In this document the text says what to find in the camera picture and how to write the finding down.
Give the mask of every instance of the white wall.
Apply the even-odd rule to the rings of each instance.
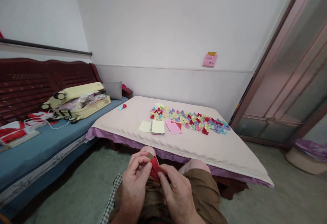
[[[303,139],[327,146],[327,115],[325,115]]]
[[[122,80],[137,95],[212,107],[226,120],[288,2],[78,0],[103,80]],[[217,64],[202,71],[208,51],[218,52]]]
[[[77,0],[0,0],[0,31],[13,40],[89,51]],[[0,58],[13,57],[90,62],[86,56],[0,44]]]

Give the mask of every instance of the blue sofa cushion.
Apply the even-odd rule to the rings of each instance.
[[[51,129],[45,125],[38,129],[40,134],[32,139],[0,153],[0,192],[15,181],[46,162],[52,155],[74,142],[88,131],[102,115],[123,104],[128,99],[112,100],[111,103],[77,124],[68,124],[61,129]],[[67,123],[60,120],[53,125],[61,127]]]

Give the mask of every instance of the white bedsheet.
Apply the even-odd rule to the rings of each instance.
[[[125,102],[127,105],[125,109],[111,110],[92,126],[182,157],[200,159],[206,164],[274,185],[259,159],[232,129],[226,135],[217,134],[212,129],[209,130],[209,135],[205,135],[201,131],[187,129],[184,125],[182,134],[177,135],[172,135],[166,125],[165,135],[152,135],[139,131],[142,121],[151,121],[149,112],[157,102],[171,109],[174,108],[176,111],[178,109],[184,112],[201,113],[223,120],[221,115],[212,108],[135,96]]]

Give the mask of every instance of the green floor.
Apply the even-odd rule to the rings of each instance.
[[[327,223],[327,174],[310,175],[285,159],[277,148],[248,143],[275,183],[274,189],[250,185],[221,211],[233,223]],[[42,196],[22,212],[16,222],[99,223],[112,182],[126,168],[132,151],[118,152],[99,142],[78,159]]]

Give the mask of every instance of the gray pillow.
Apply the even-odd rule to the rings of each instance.
[[[111,100],[123,99],[122,82],[105,83],[102,85],[106,89],[106,93],[110,96]]]

